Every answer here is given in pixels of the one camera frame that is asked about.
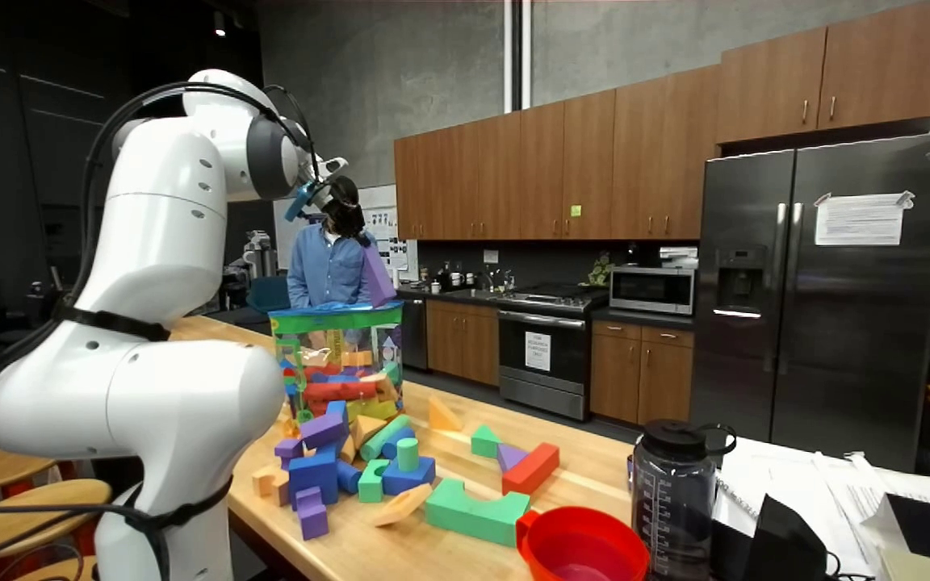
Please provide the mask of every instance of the refrigerator door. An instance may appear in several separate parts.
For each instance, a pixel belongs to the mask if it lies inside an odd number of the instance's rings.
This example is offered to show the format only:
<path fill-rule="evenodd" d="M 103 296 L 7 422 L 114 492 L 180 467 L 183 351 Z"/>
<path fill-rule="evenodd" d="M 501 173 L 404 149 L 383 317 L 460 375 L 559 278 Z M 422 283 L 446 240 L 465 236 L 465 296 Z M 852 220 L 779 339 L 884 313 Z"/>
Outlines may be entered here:
<path fill-rule="evenodd" d="M 930 345 L 930 137 L 801 149 L 792 200 L 772 441 L 909 467 Z"/>
<path fill-rule="evenodd" d="M 794 151 L 707 162 L 690 419 L 770 441 Z"/>

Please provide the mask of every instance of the gray wall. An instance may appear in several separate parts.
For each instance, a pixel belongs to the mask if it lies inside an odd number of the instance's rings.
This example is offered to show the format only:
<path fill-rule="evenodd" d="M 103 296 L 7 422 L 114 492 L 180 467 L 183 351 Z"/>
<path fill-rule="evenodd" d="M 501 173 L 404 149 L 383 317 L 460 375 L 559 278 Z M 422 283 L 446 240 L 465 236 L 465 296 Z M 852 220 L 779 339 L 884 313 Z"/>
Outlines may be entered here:
<path fill-rule="evenodd" d="M 532 0 L 532 104 L 719 62 L 906 0 Z M 323 157 L 395 184 L 395 139 L 505 109 L 501 0 L 263 0 L 263 64 Z"/>

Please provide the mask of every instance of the green block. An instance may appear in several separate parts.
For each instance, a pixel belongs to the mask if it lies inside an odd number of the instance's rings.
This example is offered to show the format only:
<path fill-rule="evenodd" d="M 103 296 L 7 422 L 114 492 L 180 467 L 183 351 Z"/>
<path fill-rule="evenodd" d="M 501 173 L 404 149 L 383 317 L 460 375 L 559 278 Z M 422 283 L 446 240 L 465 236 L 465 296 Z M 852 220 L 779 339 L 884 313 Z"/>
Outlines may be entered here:
<path fill-rule="evenodd" d="M 374 459 L 366 465 L 362 477 L 358 477 L 358 500 L 362 503 L 381 503 L 381 471 L 387 467 L 387 459 Z"/>
<path fill-rule="evenodd" d="M 485 422 L 470 431 L 470 455 L 498 459 L 498 448 L 501 448 L 501 441 L 495 431 L 486 431 Z"/>
<path fill-rule="evenodd" d="M 397 441 L 404 433 L 412 433 L 412 431 L 409 431 L 409 419 L 401 413 L 362 446 L 362 459 L 368 459 L 368 463 L 378 459 L 381 446 L 387 446 L 392 441 Z"/>
<path fill-rule="evenodd" d="M 509 492 L 498 500 L 474 500 L 460 477 L 443 477 L 426 500 L 430 526 L 498 547 L 517 547 L 517 522 L 526 510 L 531 495 Z"/>
<path fill-rule="evenodd" d="M 416 441 L 397 441 L 397 467 L 412 471 L 421 465 L 421 444 Z"/>

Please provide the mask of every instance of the white robot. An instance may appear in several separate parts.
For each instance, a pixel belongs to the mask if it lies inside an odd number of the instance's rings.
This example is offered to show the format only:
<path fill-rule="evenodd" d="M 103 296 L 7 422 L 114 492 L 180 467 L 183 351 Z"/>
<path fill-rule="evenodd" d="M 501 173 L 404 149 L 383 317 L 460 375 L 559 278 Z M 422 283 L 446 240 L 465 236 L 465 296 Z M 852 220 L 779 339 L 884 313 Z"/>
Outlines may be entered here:
<path fill-rule="evenodd" d="M 139 455 L 127 492 L 147 518 L 209 503 L 159 540 L 122 518 L 97 526 L 103 581 L 228 581 L 225 486 L 281 406 L 281 372 L 237 343 L 159 343 L 224 278 L 225 203 L 323 181 L 313 151 L 247 81 L 201 72 L 186 118 L 132 124 L 108 192 L 103 229 L 73 313 L 0 375 L 0 446 L 49 459 Z"/>

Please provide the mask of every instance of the red plastic bowl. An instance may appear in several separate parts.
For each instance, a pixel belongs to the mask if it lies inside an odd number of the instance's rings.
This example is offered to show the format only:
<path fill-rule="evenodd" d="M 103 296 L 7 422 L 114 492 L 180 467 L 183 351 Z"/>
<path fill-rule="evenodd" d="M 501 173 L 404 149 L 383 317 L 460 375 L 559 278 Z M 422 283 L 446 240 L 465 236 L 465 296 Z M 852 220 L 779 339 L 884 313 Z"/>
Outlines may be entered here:
<path fill-rule="evenodd" d="M 517 529 L 535 581 L 641 581 L 645 544 L 618 518 L 589 507 L 531 510 Z"/>

